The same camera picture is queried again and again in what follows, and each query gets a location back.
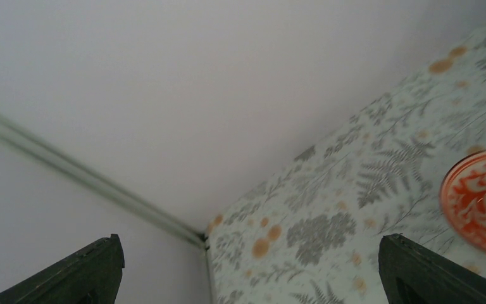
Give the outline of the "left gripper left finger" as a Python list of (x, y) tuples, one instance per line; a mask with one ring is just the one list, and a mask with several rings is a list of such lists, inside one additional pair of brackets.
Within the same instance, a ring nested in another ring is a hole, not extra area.
[(0, 293), (0, 303), (114, 303), (125, 258), (117, 234), (102, 237)]

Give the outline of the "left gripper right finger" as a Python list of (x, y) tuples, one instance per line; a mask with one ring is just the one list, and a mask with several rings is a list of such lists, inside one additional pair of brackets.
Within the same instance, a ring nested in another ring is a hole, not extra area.
[(486, 278), (401, 234), (380, 240), (378, 273), (389, 303), (486, 303)]

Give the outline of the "red white patterned bowl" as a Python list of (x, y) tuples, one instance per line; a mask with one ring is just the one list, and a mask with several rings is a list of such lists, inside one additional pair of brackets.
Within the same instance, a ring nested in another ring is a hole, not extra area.
[(451, 167), (441, 183), (439, 202), (453, 230), (486, 252), (486, 150)]

